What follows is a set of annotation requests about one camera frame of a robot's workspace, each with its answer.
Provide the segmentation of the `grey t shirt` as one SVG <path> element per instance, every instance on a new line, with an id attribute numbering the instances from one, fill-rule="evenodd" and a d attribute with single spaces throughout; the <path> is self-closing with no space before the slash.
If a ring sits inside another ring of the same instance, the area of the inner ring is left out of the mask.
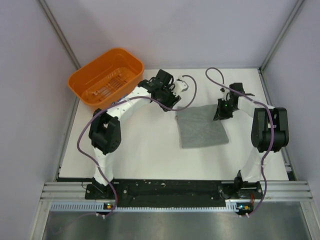
<path id="1" fill-rule="evenodd" d="M 183 149 L 206 148 L 229 143 L 223 124 L 219 120 L 214 120 L 216 111 L 216 104 L 208 104 L 176 112 L 175 119 Z"/>

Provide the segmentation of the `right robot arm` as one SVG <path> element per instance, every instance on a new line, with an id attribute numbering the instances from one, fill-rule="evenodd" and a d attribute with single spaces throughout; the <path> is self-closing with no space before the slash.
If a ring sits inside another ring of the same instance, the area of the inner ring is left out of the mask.
<path id="1" fill-rule="evenodd" d="M 222 87 L 220 91 L 223 97 L 218 99 L 214 121 L 230 119 L 236 111 L 252 118 L 250 140 L 253 149 L 234 178 L 232 188 L 224 193 L 239 198 L 255 192 L 262 195 L 260 179 L 266 180 L 264 170 L 269 159 L 289 143 L 287 110 L 260 102 L 253 94 L 245 93 L 240 82 Z"/>

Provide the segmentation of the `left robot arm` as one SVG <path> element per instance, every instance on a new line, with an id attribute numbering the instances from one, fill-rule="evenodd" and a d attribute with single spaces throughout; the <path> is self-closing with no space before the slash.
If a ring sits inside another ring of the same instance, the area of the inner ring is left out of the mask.
<path id="1" fill-rule="evenodd" d="M 171 74 L 160 69 L 155 77 L 138 83 L 123 104 L 113 106 L 102 114 L 98 114 L 101 111 L 99 108 L 94 112 L 93 115 L 97 117 L 90 125 L 88 136 L 99 165 L 92 180 L 98 195 L 106 199 L 114 191 L 113 185 L 107 181 L 114 178 L 110 153 L 121 144 L 121 124 L 151 102 L 157 102 L 165 112 L 171 111 L 181 100 L 180 94 L 188 88 L 182 79 L 174 79 Z"/>

